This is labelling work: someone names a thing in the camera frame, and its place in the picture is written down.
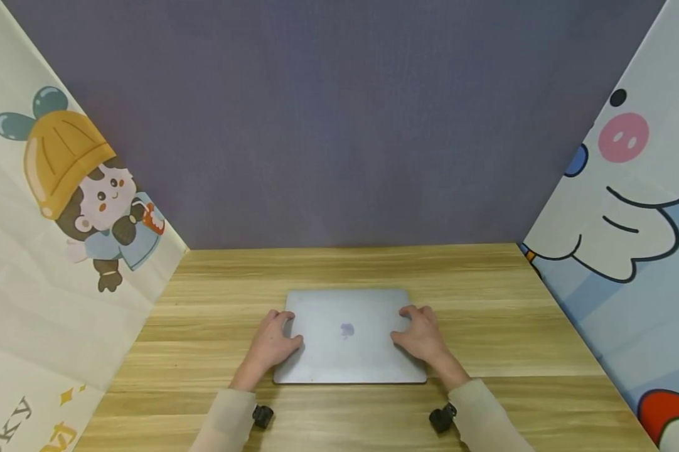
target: cartoon girl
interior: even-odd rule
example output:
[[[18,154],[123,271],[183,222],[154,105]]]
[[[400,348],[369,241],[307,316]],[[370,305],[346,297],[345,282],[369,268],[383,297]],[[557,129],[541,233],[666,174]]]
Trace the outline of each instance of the cartoon girl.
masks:
[[[164,218],[129,170],[82,114],[67,110],[55,87],[34,97],[33,114],[0,114],[0,135],[26,141],[24,172],[41,214],[68,240],[73,262],[93,260],[98,290],[115,291],[124,277],[149,258],[164,233]]]

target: laptop lid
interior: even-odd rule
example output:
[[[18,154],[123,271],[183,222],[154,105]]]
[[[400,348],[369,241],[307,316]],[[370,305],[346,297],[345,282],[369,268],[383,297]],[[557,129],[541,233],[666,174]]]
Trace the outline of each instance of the laptop lid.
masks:
[[[274,370],[277,384],[406,384],[425,382],[424,362],[392,343],[389,333],[410,320],[400,289],[290,291],[296,314],[284,334],[304,336],[302,347]]]

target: blue ear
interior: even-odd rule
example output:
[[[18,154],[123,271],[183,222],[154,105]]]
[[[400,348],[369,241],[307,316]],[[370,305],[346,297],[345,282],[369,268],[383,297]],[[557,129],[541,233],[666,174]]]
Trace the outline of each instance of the blue ear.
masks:
[[[26,141],[36,120],[19,113],[0,114],[0,135],[3,138]]]
[[[52,111],[65,110],[68,108],[68,99],[53,86],[45,86],[40,89],[33,98],[33,115],[36,119],[49,114]]]

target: blue clothing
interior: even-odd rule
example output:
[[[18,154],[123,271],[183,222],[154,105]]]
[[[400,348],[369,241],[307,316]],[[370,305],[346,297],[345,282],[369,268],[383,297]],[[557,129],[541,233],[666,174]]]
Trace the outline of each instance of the blue clothing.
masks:
[[[151,203],[149,195],[143,191],[136,193],[136,197],[146,205]],[[127,209],[124,215],[128,215],[130,209]],[[154,215],[156,218],[164,220],[164,216],[159,213],[156,207],[154,207]],[[161,238],[153,229],[141,223],[140,218],[137,218],[137,220],[139,220],[139,223],[136,223],[136,238],[133,242],[122,245],[116,240],[111,229],[99,230],[83,242],[86,246],[87,256],[101,261],[114,261],[121,257],[131,271],[136,270],[154,252]]]

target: pink pig nose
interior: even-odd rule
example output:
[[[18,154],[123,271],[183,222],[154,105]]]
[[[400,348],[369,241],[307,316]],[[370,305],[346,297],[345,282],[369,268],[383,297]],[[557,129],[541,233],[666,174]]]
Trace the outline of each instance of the pink pig nose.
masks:
[[[633,160],[648,143],[648,123],[637,113],[623,113],[611,118],[598,135],[601,156],[612,163]]]

